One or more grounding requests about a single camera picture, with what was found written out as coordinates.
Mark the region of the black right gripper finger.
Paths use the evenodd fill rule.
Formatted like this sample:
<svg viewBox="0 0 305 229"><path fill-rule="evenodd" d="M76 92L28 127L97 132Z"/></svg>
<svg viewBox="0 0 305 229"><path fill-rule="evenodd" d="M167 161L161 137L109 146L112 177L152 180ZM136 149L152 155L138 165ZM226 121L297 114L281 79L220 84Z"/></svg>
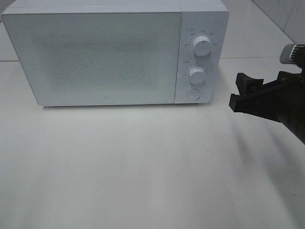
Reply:
<svg viewBox="0 0 305 229"><path fill-rule="evenodd" d="M256 105L254 104L253 99L242 97L236 94L231 94L229 107L235 113L254 115L256 112Z"/></svg>
<svg viewBox="0 0 305 229"><path fill-rule="evenodd" d="M235 84L239 95L249 95L256 92L263 85L263 82L263 79L255 79L244 73L238 73Z"/></svg>

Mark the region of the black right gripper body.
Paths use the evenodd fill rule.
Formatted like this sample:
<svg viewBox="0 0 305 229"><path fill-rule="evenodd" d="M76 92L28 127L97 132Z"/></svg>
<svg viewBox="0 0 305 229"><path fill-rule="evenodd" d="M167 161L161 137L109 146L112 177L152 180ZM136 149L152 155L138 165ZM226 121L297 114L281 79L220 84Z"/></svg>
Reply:
<svg viewBox="0 0 305 229"><path fill-rule="evenodd" d="M254 97L254 115L282 123L305 142L305 72L280 71L276 80L261 85Z"/></svg>

